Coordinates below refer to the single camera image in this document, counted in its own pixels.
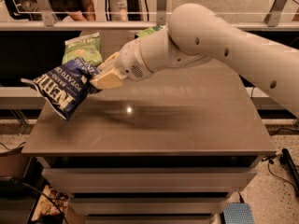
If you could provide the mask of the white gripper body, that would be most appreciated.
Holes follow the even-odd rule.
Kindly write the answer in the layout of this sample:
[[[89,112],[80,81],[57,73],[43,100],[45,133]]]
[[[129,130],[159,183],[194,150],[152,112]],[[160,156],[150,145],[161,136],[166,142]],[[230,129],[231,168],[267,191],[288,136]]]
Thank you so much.
[[[116,67],[132,81],[141,81],[152,76],[142,59],[139,39],[125,44],[120,49]]]

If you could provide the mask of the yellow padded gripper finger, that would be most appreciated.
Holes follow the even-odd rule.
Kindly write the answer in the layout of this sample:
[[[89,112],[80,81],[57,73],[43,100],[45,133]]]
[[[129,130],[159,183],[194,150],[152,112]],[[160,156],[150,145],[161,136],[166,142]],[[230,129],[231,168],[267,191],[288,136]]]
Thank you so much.
[[[101,64],[97,66],[100,71],[106,71],[112,69],[117,61],[119,53],[115,52],[110,55],[107,59],[105,59]]]
[[[96,75],[90,83],[98,90],[114,89],[121,87],[127,76],[117,68],[112,68]]]

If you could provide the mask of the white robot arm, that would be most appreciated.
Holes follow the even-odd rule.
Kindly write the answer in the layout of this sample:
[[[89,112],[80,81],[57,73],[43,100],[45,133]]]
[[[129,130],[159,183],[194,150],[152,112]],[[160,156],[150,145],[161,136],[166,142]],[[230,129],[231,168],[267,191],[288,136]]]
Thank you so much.
[[[163,29],[126,43],[98,66],[91,79],[114,89],[163,69],[225,63],[294,116],[299,117],[299,50],[241,31],[198,4],[177,7]]]

